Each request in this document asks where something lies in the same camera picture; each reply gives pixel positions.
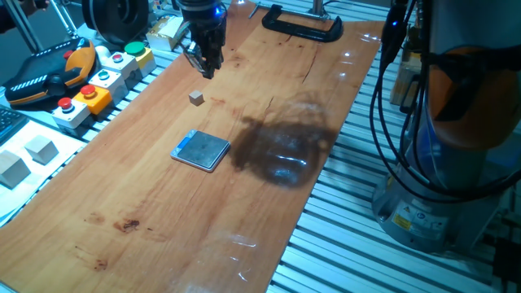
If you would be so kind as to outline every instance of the white cube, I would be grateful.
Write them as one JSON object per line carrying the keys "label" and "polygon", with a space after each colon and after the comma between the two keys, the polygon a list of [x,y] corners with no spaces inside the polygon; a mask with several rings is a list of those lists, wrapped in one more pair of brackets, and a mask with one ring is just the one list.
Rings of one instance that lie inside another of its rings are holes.
{"label": "white cube", "polygon": [[30,173],[22,158],[10,151],[0,153],[0,183],[4,186],[13,189]]}
{"label": "white cube", "polygon": [[193,103],[195,106],[199,106],[204,102],[203,93],[198,90],[194,90],[188,97],[190,98],[190,103]]}
{"label": "white cube", "polygon": [[58,155],[55,144],[42,135],[37,135],[30,142],[27,142],[25,149],[33,157],[34,161],[42,165],[46,165]]}

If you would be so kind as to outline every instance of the red button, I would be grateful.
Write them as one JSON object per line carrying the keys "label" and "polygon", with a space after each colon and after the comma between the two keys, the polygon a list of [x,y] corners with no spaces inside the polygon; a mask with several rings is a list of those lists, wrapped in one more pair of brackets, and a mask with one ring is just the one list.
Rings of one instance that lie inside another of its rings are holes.
{"label": "red button", "polygon": [[89,95],[96,91],[96,88],[93,85],[86,85],[81,88],[80,92],[83,95]]}
{"label": "red button", "polygon": [[70,98],[61,98],[58,101],[58,106],[62,107],[64,110],[68,110],[72,107],[72,100]]}
{"label": "red button", "polygon": [[65,54],[63,54],[63,57],[67,60],[69,57],[71,57],[72,53],[74,53],[73,50],[68,50],[65,52]]}
{"label": "red button", "polygon": [[116,62],[116,63],[121,62],[121,61],[123,61],[123,55],[116,54],[116,55],[112,56],[112,60],[114,60],[114,62]]}

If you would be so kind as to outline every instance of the wooden board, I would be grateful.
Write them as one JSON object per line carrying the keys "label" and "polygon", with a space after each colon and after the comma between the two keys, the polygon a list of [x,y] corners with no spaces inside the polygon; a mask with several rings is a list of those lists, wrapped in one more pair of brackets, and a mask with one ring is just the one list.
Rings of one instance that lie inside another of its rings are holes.
{"label": "wooden board", "polygon": [[[21,292],[265,290],[382,23],[345,23],[321,44],[266,30],[252,9],[229,9],[212,80],[175,60],[0,230],[2,281]],[[214,173],[170,159],[190,129],[231,141]]]}

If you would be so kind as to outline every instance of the emergency stop button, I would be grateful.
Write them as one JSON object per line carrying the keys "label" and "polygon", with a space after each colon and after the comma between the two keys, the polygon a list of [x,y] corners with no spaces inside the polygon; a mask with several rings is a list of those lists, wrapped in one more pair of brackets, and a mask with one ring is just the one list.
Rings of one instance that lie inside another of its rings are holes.
{"label": "emergency stop button", "polygon": [[86,85],[81,88],[81,94],[83,94],[86,98],[93,98],[96,94],[96,88],[93,85]]}
{"label": "emergency stop button", "polygon": [[58,106],[62,108],[64,113],[74,110],[74,106],[72,105],[72,100],[70,98],[61,98],[58,101]]}

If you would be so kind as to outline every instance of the yellow warning sticker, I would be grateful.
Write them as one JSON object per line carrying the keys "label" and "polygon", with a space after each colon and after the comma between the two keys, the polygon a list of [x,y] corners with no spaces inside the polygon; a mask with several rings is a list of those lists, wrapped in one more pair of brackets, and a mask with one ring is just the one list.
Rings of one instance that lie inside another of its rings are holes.
{"label": "yellow warning sticker", "polygon": [[396,214],[394,216],[394,219],[392,219],[392,221],[397,224],[398,226],[400,226],[401,228],[409,231],[410,229],[410,221],[405,219],[404,217],[400,216],[399,214]]}

